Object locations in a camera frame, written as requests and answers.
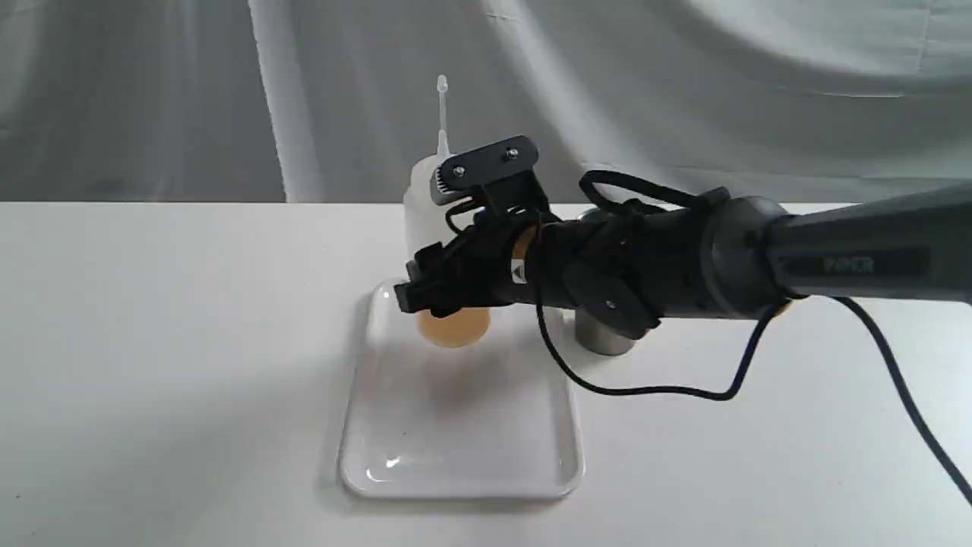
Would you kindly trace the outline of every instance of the white plastic bottle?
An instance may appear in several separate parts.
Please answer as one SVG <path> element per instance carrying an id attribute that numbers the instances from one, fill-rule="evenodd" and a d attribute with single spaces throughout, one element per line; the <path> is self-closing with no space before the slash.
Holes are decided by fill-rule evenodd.
<path id="1" fill-rule="evenodd" d="M 408 190 L 401 200 L 405 206 L 405 240 L 409 257 L 423 247 L 437 241 L 444 245 L 455 237 L 445 223 L 446 207 L 432 201 L 430 190 L 435 170 L 450 157 L 445 128 L 445 93 L 449 86 L 444 75 L 438 77 L 435 88 L 438 90 L 438 147 L 433 156 L 419 160 L 412 167 Z M 460 230 L 465 227 L 461 218 L 455 221 Z M 476 342 L 486 334 L 490 323 L 488 308 L 463 308 L 441 319 L 432 317 L 427 310 L 417 315 L 419 332 L 433 344 L 443 347 L 462 347 Z"/>

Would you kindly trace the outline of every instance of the white backdrop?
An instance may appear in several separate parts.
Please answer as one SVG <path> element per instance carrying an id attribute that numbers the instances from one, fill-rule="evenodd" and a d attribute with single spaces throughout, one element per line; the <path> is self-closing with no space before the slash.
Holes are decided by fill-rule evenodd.
<path id="1" fill-rule="evenodd" d="M 446 73 L 453 148 L 531 136 L 556 201 L 594 166 L 869 200 L 972 174 L 970 28 L 972 0 L 0 0 L 0 199 L 397 201 Z"/>

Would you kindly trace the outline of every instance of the white table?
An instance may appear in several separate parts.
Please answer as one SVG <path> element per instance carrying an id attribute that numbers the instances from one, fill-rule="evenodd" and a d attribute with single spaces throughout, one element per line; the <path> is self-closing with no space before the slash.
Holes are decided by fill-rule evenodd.
<path id="1" fill-rule="evenodd" d="M 395 205 L 0 204 L 0 545 L 972 545 L 871 339 L 823 299 L 774 321 L 733 402 L 576 390 L 587 475 L 560 502 L 354 498 L 336 451 L 401 226 Z M 972 308 L 865 306 L 972 474 Z M 564 352 L 598 383 L 722 388 L 751 327 Z"/>

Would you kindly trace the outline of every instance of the plastic tray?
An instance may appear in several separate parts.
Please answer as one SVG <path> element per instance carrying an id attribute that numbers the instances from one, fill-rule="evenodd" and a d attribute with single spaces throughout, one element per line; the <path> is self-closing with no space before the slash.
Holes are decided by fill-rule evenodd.
<path id="1" fill-rule="evenodd" d="M 348 488 L 383 498 L 570 493 L 584 473 L 575 408 L 533 307 L 493 309 L 480 341 L 445 349 L 399 311 L 395 283 L 371 297 L 342 441 Z M 562 314 L 546 316 L 562 342 Z"/>

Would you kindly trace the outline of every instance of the orange liquid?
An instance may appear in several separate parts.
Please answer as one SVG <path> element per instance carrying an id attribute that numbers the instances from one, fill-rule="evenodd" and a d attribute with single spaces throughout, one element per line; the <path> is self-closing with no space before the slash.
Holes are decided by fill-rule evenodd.
<path id="1" fill-rule="evenodd" d="M 418 313 L 418 323 L 422 336 L 436 346 L 468 346 L 489 330 L 489 308 L 462 308 L 441 319 L 422 310 Z"/>

